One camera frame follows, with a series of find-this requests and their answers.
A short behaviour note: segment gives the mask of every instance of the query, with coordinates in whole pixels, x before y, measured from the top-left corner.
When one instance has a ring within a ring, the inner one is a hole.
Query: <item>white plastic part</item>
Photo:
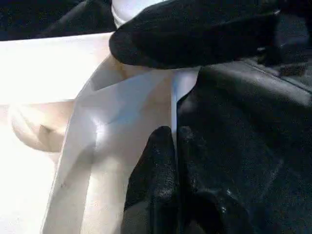
[[[161,1],[164,0],[113,0],[112,13],[117,28],[138,15],[146,7]]]
[[[0,41],[0,104],[75,99],[110,54],[111,34]]]
[[[172,109],[199,71],[139,68],[135,75],[132,67],[125,78],[124,66],[112,61],[97,69],[75,104],[44,234],[120,233],[129,175],[152,131],[176,126]]]

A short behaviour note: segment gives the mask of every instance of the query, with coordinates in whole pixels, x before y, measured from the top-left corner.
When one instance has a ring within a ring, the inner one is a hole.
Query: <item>white container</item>
[[[146,7],[162,1],[164,0],[113,0],[112,13],[117,28],[134,18]]]
[[[176,102],[197,75],[112,57],[100,65],[75,103],[42,233],[120,233],[129,175],[153,130],[171,126],[175,136]]]

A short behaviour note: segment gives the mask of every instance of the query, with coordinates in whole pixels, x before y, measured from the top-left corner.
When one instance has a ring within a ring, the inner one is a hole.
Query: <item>white cap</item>
[[[161,1],[165,0],[113,0],[112,13],[117,28],[134,18],[146,7]]]

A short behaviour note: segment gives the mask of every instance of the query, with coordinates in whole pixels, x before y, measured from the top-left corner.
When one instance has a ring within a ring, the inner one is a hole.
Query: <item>gloved hand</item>
[[[176,233],[180,205],[171,130],[160,127],[149,137],[129,178],[121,233]]]

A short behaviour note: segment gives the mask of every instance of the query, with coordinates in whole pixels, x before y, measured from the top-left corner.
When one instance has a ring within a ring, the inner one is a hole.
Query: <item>black leather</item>
[[[189,219],[207,233],[311,233],[311,107],[208,74],[178,104]]]

